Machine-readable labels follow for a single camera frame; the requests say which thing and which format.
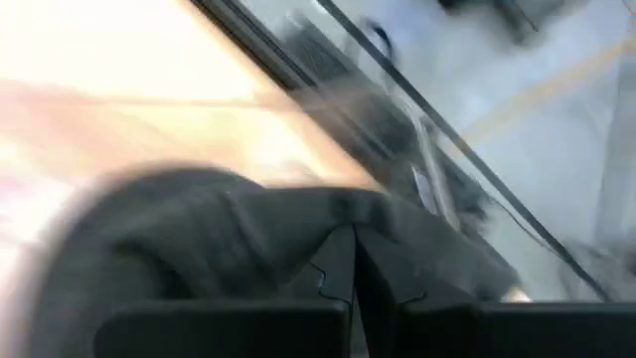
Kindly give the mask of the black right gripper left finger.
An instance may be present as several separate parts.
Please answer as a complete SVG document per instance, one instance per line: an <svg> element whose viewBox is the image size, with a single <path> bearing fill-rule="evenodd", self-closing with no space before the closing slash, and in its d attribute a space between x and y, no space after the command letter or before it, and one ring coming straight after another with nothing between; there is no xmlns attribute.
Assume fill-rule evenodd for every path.
<svg viewBox="0 0 636 358"><path fill-rule="evenodd" d="M350 353L355 233L333 231L268 298L148 301L105 320L96 358L343 358Z"/></svg>

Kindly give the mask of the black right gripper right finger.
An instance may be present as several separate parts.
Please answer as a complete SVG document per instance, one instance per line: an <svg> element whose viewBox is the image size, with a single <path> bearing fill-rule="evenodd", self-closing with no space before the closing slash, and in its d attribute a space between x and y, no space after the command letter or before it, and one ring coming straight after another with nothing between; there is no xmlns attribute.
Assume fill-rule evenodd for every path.
<svg viewBox="0 0 636 358"><path fill-rule="evenodd" d="M635 358L632 303L483 302L420 270L408 250L356 232L355 286L369 354L412 358Z"/></svg>

